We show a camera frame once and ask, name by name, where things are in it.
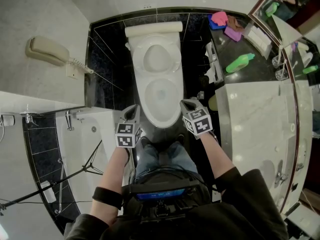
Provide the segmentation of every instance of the blue screen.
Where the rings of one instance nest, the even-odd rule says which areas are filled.
[[[185,192],[185,188],[170,190],[164,192],[154,192],[154,193],[141,193],[136,194],[136,197],[139,200],[150,200],[150,199],[163,199],[163,198],[171,198],[181,196]]]

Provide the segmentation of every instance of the white bathtub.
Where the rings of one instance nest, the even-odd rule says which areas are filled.
[[[115,122],[117,122],[116,111],[104,111],[97,113],[78,112],[72,117],[72,127],[74,130],[67,130],[67,121],[64,113],[56,114],[56,130],[59,142],[61,157],[65,169],[65,174],[71,175],[79,171],[87,162],[88,158],[100,144],[93,166],[101,171],[105,171],[108,161],[116,147]],[[128,184],[129,173],[133,166],[130,163],[126,167],[122,185]],[[69,185],[75,201],[91,201],[96,186],[101,175],[88,172],[70,178]],[[82,214],[89,213],[91,202],[79,202],[78,208]]]

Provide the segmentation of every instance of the telephone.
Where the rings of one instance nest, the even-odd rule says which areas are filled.
[[[30,58],[49,62],[56,66],[64,66],[66,63],[69,63],[77,68],[83,69],[86,73],[94,73],[92,69],[75,58],[70,58],[69,50],[67,48],[40,35],[30,38],[27,41],[25,54]]]

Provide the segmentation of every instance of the green bottle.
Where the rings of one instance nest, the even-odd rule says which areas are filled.
[[[308,74],[308,73],[311,73],[313,71],[316,71],[318,69],[318,66],[315,65],[315,66],[309,66],[307,68],[305,68],[304,70],[302,70],[302,73],[304,74]]]
[[[234,62],[226,67],[228,73],[234,73],[249,64],[249,61],[255,57],[253,53],[240,55]]]
[[[273,2],[268,9],[265,10],[265,14],[270,17],[272,14],[274,14],[276,12],[276,10],[278,9],[278,6],[280,4],[278,2]]]

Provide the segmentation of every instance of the toilet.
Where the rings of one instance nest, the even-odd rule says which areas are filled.
[[[179,118],[184,97],[181,63],[181,22],[161,22],[125,28],[141,107],[158,128]]]

